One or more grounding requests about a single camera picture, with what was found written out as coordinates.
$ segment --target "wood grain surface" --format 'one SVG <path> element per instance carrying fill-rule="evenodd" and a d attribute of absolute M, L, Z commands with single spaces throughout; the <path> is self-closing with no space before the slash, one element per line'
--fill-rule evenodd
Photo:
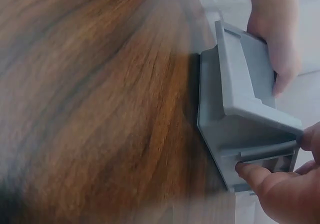
<path fill-rule="evenodd" d="M 233 224 L 196 128 L 199 0 L 0 0 L 0 223 Z"/>

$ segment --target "fingernail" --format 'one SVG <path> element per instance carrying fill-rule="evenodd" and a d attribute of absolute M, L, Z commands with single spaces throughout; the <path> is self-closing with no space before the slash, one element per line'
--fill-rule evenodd
<path fill-rule="evenodd" d="M 243 161 L 239 161 L 236 165 L 235 165 L 235 171 L 237 173 L 239 173 L 239 170 L 244 166 L 245 164 L 243 163 Z"/>

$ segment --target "wooden table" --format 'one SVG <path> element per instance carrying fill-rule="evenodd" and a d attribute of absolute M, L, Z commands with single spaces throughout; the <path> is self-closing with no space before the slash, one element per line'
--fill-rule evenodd
<path fill-rule="evenodd" d="M 215 223 L 199 0 L 0 0 L 0 223 Z"/>

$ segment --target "gray plastic part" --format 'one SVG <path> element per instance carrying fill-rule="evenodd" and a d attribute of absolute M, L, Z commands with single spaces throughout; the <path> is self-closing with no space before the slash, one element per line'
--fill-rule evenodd
<path fill-rule="evenodd" d="M 249 191 L 237 162 L 291 172 L 303 128 L 277 110 L 266 43 L 221 20 L 215 28 L 217 45 L 201 54 L 198 128 L 228 190 Z"/>

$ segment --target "hand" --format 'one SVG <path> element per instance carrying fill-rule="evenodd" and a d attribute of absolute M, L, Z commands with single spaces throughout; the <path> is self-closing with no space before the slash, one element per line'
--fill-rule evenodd
<path fill-rule="evenodd" d="M 270 61 L 277 73 L 273 94 L 278 97 L 301 69 L 296 34 L 298 0 L 251 0 L 247 31 L 267 42 Z"/>
<path fill-rule="evenodd" d="M 301 148 L 312 151 L 296 172 L 274 172 L 238 163 L 235 170 L 256 193 L 265 213 L 280 224 L 320 223 L 320 122 L 305 130 Z"/>

